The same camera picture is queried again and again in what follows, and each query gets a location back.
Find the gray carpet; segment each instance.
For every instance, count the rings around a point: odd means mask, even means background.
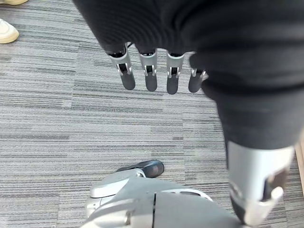
[[[123,89],[109,58],[69,0],[0,6],[20,32],[0,45],[0,227],[77,228],[92,183],[122,165],[164,162],[162,179],[203,190],[232,211],[215,104],[190,94],[185,59],[176,95],[146,91],[132,47],[136,88]],[[287,191],[265,228],[302,228],[296,159]]]

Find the black fabric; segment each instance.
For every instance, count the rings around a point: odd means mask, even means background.
[[[303,0],[74,0],[101,46],[195,51],[225,139],[289,146],[304,122]]]

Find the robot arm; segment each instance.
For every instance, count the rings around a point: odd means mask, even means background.
[[[149,91],[157,48],[168,50],[167,91],[178,90],[194,51],[189,89],[218,108],[232,205],[259,224],[284,191],[304,123],[304,2],[281,0],[74,0],[126,89],[135,87],[127,42],[140,53]],[[204,70],[208,79],[202,80]]]

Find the white sneaker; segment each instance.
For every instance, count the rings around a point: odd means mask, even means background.
[[[19,36],[17,29],[0,19],[0,44],[6,44],[15,41]]]
[[[20,5],[28,0],[0,0],[0,4]]]

